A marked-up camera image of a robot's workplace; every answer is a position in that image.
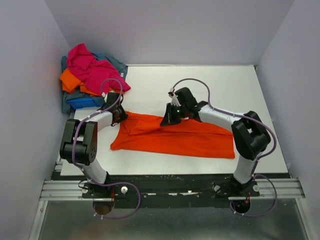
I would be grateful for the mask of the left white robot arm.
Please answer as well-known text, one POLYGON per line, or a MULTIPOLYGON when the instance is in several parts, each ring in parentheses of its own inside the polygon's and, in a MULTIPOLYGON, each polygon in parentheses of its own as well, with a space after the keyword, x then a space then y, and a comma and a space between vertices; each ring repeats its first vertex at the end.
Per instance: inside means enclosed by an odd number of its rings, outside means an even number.
POLYGON ((122 101, 122 94, 109 92, 106 102, 95 113, 83 120, 70 118, 65 123, 59 155, 84 174, 87 183, 82 189, 86 194, 104 198, 112 193, 110 175, 97 160, 98 132, 128 118, 122 101))

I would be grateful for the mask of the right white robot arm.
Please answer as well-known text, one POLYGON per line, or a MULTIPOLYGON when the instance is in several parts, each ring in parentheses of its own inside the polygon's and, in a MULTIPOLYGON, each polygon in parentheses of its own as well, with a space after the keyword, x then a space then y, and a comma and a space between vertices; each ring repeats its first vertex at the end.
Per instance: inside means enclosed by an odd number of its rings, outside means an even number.
POLYGON ((187 87, 177 91, 172 88, 168 96, 171 102, 166 104, 165 114, 160 123, 162 127, 177 125, 183 119, 190 119, 216 125, 232 133, 239 158, 229 188, 236 196, 247 192, 254 178, 259 157, 271 142, 267 127, 261 123, 258 114, 254 111, 244 114, 230 113, 214 108, 207 101, 197 102, 187 87))

